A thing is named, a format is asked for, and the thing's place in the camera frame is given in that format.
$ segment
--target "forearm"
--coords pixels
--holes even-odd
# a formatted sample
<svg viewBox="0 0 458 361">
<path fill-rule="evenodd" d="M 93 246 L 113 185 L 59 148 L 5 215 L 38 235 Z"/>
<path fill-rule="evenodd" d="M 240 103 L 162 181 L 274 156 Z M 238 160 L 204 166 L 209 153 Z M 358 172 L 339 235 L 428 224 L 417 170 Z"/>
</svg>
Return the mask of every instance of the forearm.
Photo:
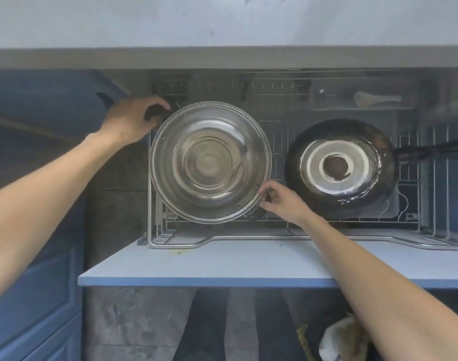
<svg viewBox="0 0 458 361">
<path fill-rule="evenodd" d="M 450 309 L 314 213 L 303 229 L 385 360 L 458 359 Z"/>
<path fill-rule="evenodd" d="M 0 190 L 0 295 L 45 245 L 97 170 L 120 148 L 100 133 Z"/>
</svg>

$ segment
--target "person's left hand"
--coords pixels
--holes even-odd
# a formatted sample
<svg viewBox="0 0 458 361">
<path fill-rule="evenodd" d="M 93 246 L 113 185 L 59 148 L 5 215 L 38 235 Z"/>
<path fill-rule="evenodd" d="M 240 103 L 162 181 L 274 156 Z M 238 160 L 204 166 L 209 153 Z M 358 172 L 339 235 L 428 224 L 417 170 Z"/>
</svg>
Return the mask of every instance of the person's left hand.
<svg viewBox="0 0 458 361">
<path fill-rule="evenodd" d="M 113 139 L 122 147 L 137 142 L 158 124 L 158 119 L 144 120 L 145 111 L 149 106 L 160 104 L 167 110 L 170 105 L 160 96 L 149 98 L 129 98 L 113 105 L 107 112 L 99 134 Z"/>
</svg>

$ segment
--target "blue cabinet door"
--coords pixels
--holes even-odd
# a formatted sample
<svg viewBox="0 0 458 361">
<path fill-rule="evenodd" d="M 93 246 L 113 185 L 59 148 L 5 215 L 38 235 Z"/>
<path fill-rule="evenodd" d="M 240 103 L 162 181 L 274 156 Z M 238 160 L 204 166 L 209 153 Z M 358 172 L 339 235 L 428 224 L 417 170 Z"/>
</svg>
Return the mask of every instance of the blue cabinet door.
<svg viewBox="0 0 458 361">
<path fill-rule="evenodd" d="M 0 297 L 0 360 L 25 358 L 80 312 L 82 268 L 83 231 L 54 235 Z"/>
<path fill-rule="evenodd" d="M 79 361 L 80 339 L 81 312 L 24 358 L 24 361 Z"/>
</svg>

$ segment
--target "person's right arm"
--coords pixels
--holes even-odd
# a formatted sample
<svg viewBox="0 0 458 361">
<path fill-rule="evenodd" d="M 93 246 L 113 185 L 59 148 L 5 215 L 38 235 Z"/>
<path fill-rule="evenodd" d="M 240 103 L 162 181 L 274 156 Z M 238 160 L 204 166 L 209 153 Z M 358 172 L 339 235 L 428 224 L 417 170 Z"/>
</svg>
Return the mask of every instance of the person's right arm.
<svg viewBox="0 0 458 361">
<path fill-rule="evenodd" d="M 385 361 L 458 361 L 458 315 L 316 215 L 289 188 L 268 181 L 261 206 L 300 226 Z"/>
</svg>

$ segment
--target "hand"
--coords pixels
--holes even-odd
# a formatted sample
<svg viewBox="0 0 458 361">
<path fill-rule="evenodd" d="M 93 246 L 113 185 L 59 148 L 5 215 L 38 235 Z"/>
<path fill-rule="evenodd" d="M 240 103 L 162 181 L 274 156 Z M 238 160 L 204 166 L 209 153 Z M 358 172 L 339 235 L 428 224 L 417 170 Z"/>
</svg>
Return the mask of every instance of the hand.
<svg viewBox="0 0 458 361">
<path fill-rule="evenodd" d="M 316 216 L 298 194 L 277 181 L 265 182 L 259 188 L 259 193 L 271 199 L 270 202 L 261 201 L 259 205 L 262 209 L 273 212 L 299 227 L 302 227 L 310 217 Z"/>
<path fill-rule="evenodd" d="M 149 106 L 160 104 L 167 110 L 170 105 L 159 96 L 144 99 L 124 99 L 113 105 L 105 117 L 98 133 L 108 136 L 122 147 L 140 140 L 157 124 L 158 119 L 144 120 Z"/>
</svg>

